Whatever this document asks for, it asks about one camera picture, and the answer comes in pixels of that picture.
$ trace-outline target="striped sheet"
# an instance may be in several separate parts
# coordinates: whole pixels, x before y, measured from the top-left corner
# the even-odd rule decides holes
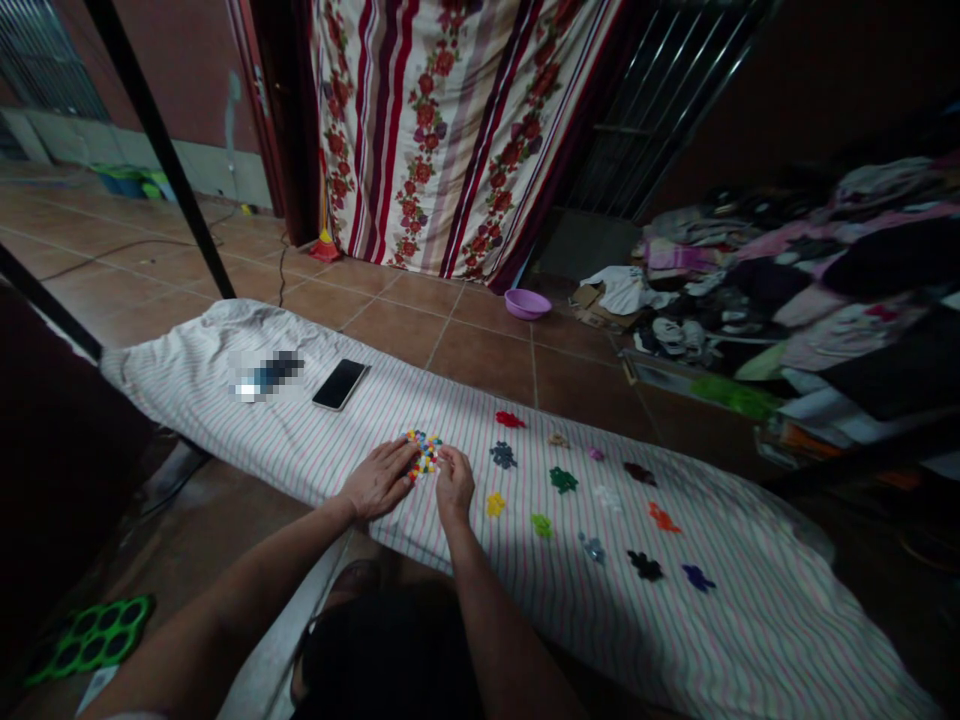
[[[299,351],[306,363],[300,398],[233,400],[228,358],[235,350]],[[331,413],[308,397],[342,358],[372,369],[343,412]],[[717,468],[437,377],[252,300],[218,302],[162,338],[107,350],[101,368],[152,419],[310,504],[334,494],[383,440],[411,428],[439,434],[471,458],[471,524],[524,614],[652,703],[709,718],[936,716],[887,638],[806,539],[817,529]],[[527,427],[497,424],[498,410]],[[548,445],[553,432],[571,447]],[[493,463],[489,450],[500,440],[513,448],[517,467]],[[606,459],[590,459],[590,447]],[[632,480],[623,461],[652,470],[659,486]],[[554,466],[579,480],[575,492],[561,496],[550,484]],[[370,532],[449,573],[433,482],[420,481]],[[494,492],[506,501],[499,518],[485,512]],[[682,533],[659,530],[650,502]],[[534,534],[533,513],[552,520],[552,539]],[[583,551],[581,531],[600,539],[605,566]],[[628,550],[660,562],[664,579],[641,580]],[[684,564],[702,568],[716,589],[695,589]]]

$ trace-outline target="yellow puzzle piece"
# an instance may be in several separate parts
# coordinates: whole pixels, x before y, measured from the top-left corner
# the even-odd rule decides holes
[[[506,501],[500,493],[494,493],[487,498],[487,515],[490,517],[500,517],[500,513],[507,506]]]

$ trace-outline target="red puzzle piece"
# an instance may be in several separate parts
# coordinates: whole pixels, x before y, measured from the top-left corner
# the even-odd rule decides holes
[[[657,521],[657,527],[666,532],[683,532],[673,524],[673,520],[656,503],[650,503],[650,517]]]
[[[497,422],[501,425],[506,425],[507,427],[526,427],[526,424],[518,418],[513,413],[504,412],[500,410],[497,413]]]

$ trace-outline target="floral curtain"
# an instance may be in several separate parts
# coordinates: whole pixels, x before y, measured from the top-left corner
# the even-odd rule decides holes
[[[491,282],[625,0],[315,0],[330,230],[347,254]]]

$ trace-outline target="smartphone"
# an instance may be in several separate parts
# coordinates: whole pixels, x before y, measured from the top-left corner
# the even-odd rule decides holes
[[[340,412],[369,369],[369,365],[355,363],[353,360],[341,360],[317,390],[313,401],[328,410]]]

